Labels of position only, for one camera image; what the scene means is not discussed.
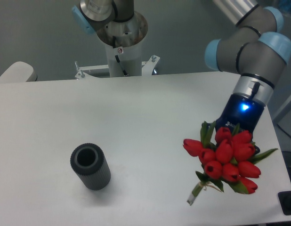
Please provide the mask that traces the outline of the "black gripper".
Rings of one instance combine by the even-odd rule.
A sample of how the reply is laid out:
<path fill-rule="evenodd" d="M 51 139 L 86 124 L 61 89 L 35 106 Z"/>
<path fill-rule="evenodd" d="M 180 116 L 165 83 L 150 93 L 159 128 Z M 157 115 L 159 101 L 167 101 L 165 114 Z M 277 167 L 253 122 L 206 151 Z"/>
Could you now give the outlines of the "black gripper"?
<path fill-rule="evenodd" d="M 205 143 L 210 144 L 214 129 L 219 130 L 221 127 L 228 127 L 232 132 L 237 124 L 240 125 L 239 131 L 248 130 L 253 133 L 265 106 L 252 99 L 232 94 L 221 114 L 221 116 L 212 122 L 205 136 Z M 260 153 L 260 148 L 253 146 L 253 155 Z"/>

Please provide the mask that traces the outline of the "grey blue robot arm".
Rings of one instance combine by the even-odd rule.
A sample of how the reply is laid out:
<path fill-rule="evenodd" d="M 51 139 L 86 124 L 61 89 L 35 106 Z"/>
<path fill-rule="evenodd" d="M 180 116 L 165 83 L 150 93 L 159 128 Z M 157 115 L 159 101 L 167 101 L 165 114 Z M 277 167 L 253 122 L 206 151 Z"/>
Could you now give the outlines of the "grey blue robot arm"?
<path fill-rule="evenodd" d="M 255 0 L 217 0 L 215 4 L 237 27 L 228 39 L 212 40 L 204 60 L 215 71 L 240 78 L 223 113 L 207 130 L 228 129 L 232 134 L 253 132 L 275 85 L 291 57 L 291 41 L 280 33 L 281 12 L 261 7 Z M 72 14 L 86 33 L 96 33 L 105 45 L 111 77 L 152 75 L 159 58 L 141 62 L 141 42 L 148 25 L 131 0 L 81 0 Z"/>

